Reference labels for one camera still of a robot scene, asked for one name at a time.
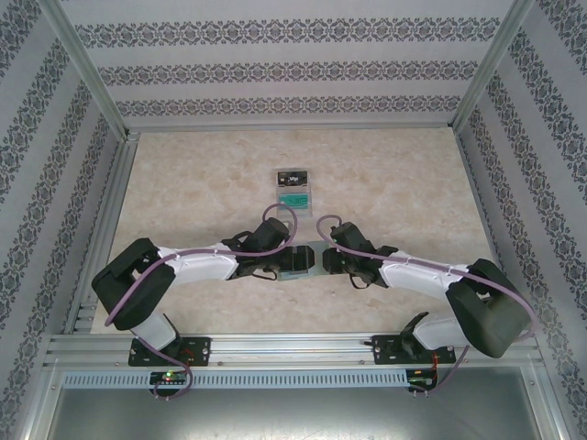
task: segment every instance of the perforated metal strip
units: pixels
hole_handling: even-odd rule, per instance
[[[80,389],[144,389],[150,373],[138,372],[67,372],[62,387]],[[197,371],[197,389],[300,389],[300,388],[377,388],[408,386],[405,369],[350,369],[341,371]],[[161,385],[181,388],[181,385]]]

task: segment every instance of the striped wall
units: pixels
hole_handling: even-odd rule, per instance
[[[459,133],[499,259],[543,324],[571,438],[587,438],[586,12],[536,1]]]
[[[0,2],[0,439],[60,333],[116,139],[34,0]]]
[[[130,127],[447,123],[512,0],[67,0]]]

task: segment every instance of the enclosure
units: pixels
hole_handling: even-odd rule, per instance
[[[585,7],[1,2],[0,438],[587,437]],[[158,310],[210,338],[207,366],[155,401],[165,368],[128,365],[92,279],[140,237],[254,230],[285,168],[311,177],[296,243],[334,214],[376,247],[492,260],[536,337],[472,349],[414,397],[406,371],[430,365],[377,365],[364,342],[446,303],[343,276],[206,280]]]

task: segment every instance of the green label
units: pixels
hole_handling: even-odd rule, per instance
[[[279,203],[287,204],[293,209],[308,209],[308,194],[279,194]]]

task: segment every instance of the beige marble surface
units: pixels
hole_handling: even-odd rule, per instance
[[[302,221],[300,242],[318,239],[320,215],[338,214],[376,247],[450,263],[491,258],[449,128],[143,134],[111,257],[139,237],[190,248],[254,230],[284,167],[311,171],[314,218]],[[182,333],[394,331],[444,307],[414,291],[357,291],[342,275],[204,281],[160,303]],[[104,320],[100,307],[93,333],[116,332]]]

